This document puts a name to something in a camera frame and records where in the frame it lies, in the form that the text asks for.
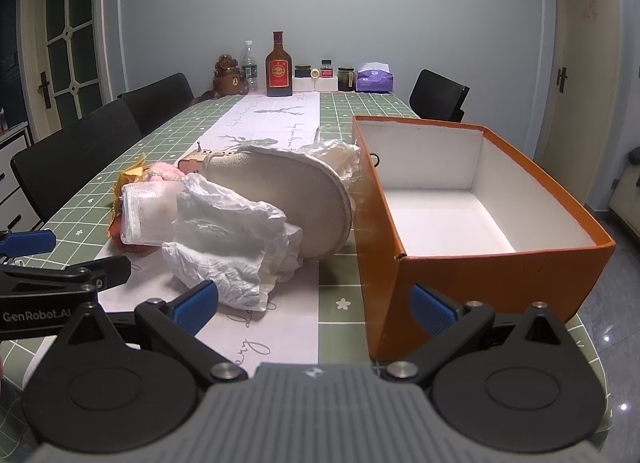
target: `gray gripper base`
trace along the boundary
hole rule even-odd
[[[446,425],[419,387],[369,366],[263,364],[215,385],[191,418],[145,448],[87,455],[43,445],[29,463],[604,463],[587,441],[543,455],[485,448]]]

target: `tile floor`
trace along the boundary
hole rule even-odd
[[[580,318],[600,355],[613,410],[603,447],[611,463],[640,461],[640,249],[616,223],[603,223],[616,251],[587,299]]]

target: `white cabinet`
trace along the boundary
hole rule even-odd
[[[640,237],[640,166],[626,166],[609,201],[610,209]]]
[[[27,124],[11,128],[0,135],[0,231],[33,230],[40,222],[11,170],[11,159],[31,145]]]

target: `office chair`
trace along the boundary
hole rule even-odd
[[[167,120],[187,109],[193,92],[187,77],[175,73],[158,82],[119,95],[129,106],[142,136],[154,132]]]
[[[460,109],[469,88],[428,69],[423,69],[409,98],[411,109],[422,119],[461,122]]]
[[[15,154],[11,169],[34,211],[46,222],[141,138],[127,104],[114,100]]]

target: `orange box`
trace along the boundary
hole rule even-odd
[[[615,249],[582,205],[485,127],[356,116],[353,139],[356,250],[378,360],[428,339],[410,312],[416,283],[502,313],[542,300],[567,321]]]

